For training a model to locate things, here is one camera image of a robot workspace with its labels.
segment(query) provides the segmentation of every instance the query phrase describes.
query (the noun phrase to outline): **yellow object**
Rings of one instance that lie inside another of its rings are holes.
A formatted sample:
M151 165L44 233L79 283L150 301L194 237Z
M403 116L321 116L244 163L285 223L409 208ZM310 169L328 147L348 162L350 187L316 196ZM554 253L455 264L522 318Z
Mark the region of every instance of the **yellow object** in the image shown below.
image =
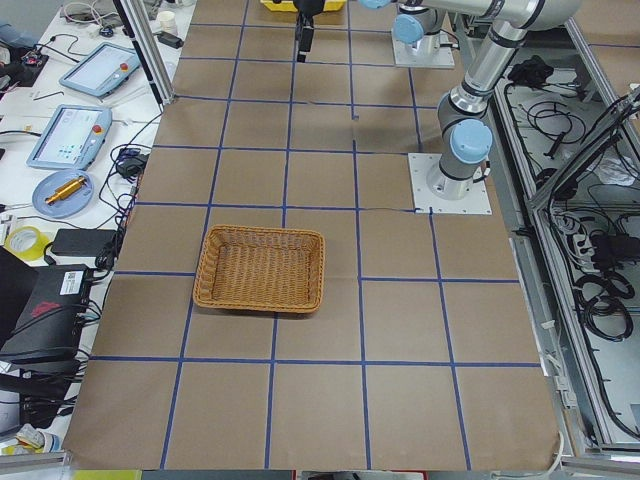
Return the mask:
M140 470L78 470L73 480L140 480Z
M20 260L30 262L44 255L44 247L47 243L49 239L37 228L22 227L9 234L4 248Z
M260 3L267 7L272 12L297 12L296 7L293 6L293 0L283 0L282 3L273 3L272 0L260 0ZM325 12L336 12L340 10L347 0L327 0L324 3Z
M56 188L56 192L45 200L47 205L52 205L58 200L64 200L69 198L75 192L80 190L82 186L87 183L87 178L80 175L78 178L69 180L63 186Z

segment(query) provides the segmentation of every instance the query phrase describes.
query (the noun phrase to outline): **red logo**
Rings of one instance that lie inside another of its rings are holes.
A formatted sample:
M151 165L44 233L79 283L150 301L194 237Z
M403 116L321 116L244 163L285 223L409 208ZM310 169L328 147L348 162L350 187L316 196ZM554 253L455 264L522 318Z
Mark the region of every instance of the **red logo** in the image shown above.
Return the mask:
M59 303L53 303L53 302L40 302L36 308L34 308L31 311L31 318L36 318L39 317L41 315L44 315L47 312L50 312L51 310L54 310L56 308L60 308L61 305Z

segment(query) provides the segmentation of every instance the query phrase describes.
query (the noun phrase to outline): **black electronic device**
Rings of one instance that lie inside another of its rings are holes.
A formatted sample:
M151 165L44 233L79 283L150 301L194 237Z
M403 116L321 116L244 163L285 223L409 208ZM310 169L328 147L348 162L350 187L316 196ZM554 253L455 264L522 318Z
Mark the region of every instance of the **black electronic device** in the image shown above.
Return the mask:
M122 178L133 178L144 172L149 154L140 153L139 148L122 148L116 158L116 172Z
M28 73L24 76L24 79L20 80L20 86L33 87L48 61L49 55L42 53L34 54L26 59L23 58L22 65Z
M591 259L598 270L613 269L620 262L640 261L640 238L623 234L594 234L591 243L595 249Z
M0 343L11 335L37 281L35 269L0 247Z
M113 242L115 230L61 228L51 245L51 253L63 257L97 257Z
M81 333L77 315L86 310L91 289L88 273L86 265L33 268L0 248L3 360L20 364L75 357Z
M184 45L184 42L180 37L169 32L160 32L158 34L158 41L173 48L181 48Z

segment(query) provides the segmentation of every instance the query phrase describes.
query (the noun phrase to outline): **white cup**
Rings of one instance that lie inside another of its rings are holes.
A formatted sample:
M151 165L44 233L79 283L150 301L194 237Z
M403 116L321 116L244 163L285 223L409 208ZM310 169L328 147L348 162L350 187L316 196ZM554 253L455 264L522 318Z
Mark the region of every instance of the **white cup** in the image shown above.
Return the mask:
M160 22L160 28L163 32L171 33L172 35L178 35L178 26L176 25L176 14L163 10L158 12L156 20Z

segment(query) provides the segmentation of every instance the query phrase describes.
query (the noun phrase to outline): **wicker basket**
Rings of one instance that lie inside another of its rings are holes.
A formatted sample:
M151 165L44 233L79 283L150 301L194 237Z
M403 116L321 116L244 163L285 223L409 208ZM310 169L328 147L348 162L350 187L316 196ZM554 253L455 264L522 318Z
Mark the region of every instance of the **wicker basket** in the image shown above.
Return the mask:
M193 300L201 307L311 313L320 308L323 278L319 233L216 225L204 241Z

